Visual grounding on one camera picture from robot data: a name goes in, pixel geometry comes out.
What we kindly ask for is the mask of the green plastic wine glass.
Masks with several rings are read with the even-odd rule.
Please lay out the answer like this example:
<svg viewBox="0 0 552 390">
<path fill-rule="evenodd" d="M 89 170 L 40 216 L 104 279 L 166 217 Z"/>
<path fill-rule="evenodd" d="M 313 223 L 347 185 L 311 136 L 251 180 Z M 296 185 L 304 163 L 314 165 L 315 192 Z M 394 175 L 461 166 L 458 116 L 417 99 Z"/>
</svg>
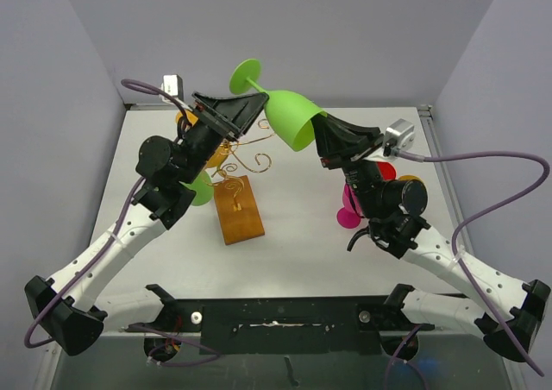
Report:
<svg viewBox="0 0 552 390">
<path fill-rule="evenodd" d="M 192 206 L 202 206 L 207 204 L 214 196 L 214 186 L 211 182 L 209 174 L 206 171 L 202 171 L 192 183 L 186 184 L 181 182 L 181 185 L 196 193 L 191 202 Z"/>
<path fill-rule="evenodd" d="M 315 140 L 311 120 L 317 115 L 327 116 L 327 113 L 294 91 L 265 90 L 258 84 L 260 74 L 261 64 L 257 59 L 244 60 L 230 78 L 230 92 L 239 95 L 255 89 L 266 93 L 268 100 L 264 111 L 275 134 L 295 152 L 307 148 Z"/>
</svg>

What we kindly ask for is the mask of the red plastic wine glass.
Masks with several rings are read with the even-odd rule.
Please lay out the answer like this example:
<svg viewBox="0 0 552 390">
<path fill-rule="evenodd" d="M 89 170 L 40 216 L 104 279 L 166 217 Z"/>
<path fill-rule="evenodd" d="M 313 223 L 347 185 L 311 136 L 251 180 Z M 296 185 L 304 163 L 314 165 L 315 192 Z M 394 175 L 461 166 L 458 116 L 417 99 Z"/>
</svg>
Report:
<svg viewBox="0 0 552 390">
<path fill-rule="evenodd" d="M 379 172 L 384 181 L 394 180 L 397 178 L 397 171 L 395 167 L 388 162 L 377 162 Z"/>
</svg>

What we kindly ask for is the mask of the pink plastic wine glass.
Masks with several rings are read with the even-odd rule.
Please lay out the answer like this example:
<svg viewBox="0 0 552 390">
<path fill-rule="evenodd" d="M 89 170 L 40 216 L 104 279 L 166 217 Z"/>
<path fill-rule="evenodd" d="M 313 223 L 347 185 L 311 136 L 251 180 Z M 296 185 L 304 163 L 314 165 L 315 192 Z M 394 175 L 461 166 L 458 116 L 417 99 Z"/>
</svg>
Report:
<svg viewBox="0 0 552 390">
<path fill-rule="evenodd" d="M 342 208 L 337 212 L 337 222 L 346 229 L 355 229 L 364 218 L 361 207 L 349 185 L 345 184 L 342 191 Z"/>
</svg>

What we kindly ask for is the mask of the gold wire wine glass rack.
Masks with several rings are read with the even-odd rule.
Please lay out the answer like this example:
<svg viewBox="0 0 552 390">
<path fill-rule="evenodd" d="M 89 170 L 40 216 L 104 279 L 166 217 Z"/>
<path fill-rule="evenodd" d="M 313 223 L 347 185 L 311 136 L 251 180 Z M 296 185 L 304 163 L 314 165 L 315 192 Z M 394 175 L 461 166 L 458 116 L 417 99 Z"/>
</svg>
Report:
<svg viewBox="0 0 552 390">
<path fill-rule="evenodd" d="M 210 173 L 207 185 L 214 190 L 216 212 L 227 246 L 265 235 L 248 175 L 268 171 L 273 164 L 272 158 L 266 153 L 257 153 L 254 155 L 254 164 L 250 166 L 237 154 L 240 147 L 275 136 L 267 119 L 260 119 L 257 127 L 267 134 L 247 142 L 224 140 L 204 168 Z"/>
</svg>

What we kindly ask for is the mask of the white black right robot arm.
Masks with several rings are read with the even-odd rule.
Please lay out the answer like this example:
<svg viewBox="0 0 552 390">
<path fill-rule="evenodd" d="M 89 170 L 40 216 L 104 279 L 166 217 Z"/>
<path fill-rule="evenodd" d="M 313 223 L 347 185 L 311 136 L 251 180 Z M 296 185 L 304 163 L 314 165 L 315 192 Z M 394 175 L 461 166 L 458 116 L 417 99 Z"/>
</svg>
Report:
<svg viewBox="0 0 552 390">
<path fill-rule="evenodd" d="M 540 280 L 511 277 L 459 248 L 459 230 L 447 238 L 423 218 L 428 204 L 424 183 L 385 180 L 381 175 L 380 161 L 427 161 L 408 151 L 415 139 L 413 124 L 399 119 L 381 131 L 330 114 L 318 114 L 311 123 L 323 167 L 343 171 L 367 219 L 367 227 L 350 243 L 369 236 L 381 250 L 434 274 L 462 294 L 457 298 L 398 285 L 387 296 L 385 321 L 396 329 L 412 323 L 462 331 L 508 360 L 533 366 L 529 353 L 550 287 Z"/>
</svg>

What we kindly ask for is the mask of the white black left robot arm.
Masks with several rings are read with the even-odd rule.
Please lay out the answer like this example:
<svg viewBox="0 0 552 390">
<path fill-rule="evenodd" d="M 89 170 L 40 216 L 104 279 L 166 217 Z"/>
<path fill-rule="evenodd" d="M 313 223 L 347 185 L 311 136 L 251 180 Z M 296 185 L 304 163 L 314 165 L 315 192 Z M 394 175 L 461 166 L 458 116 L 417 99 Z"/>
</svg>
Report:
<svg viewBox="0 0 552 390">
<path fill-rule="evenodd" d="M 149 136 L 140 146 L 136 172 L 117 220 L 73 262 L 24 287 L 34 318 L 23 338 L 28 349 L 41 346 L 37 327 L 68 355 L 88 349 L 102 334 L 107 312 L 98 296 L 135 255 L 182 218 L 197 193 L 191 184 L 223 141 L 238 141 L 264 110 L 269 96 L 208 97 L 193 93 L 197 121 L 174 140 Z"/>
</svg>

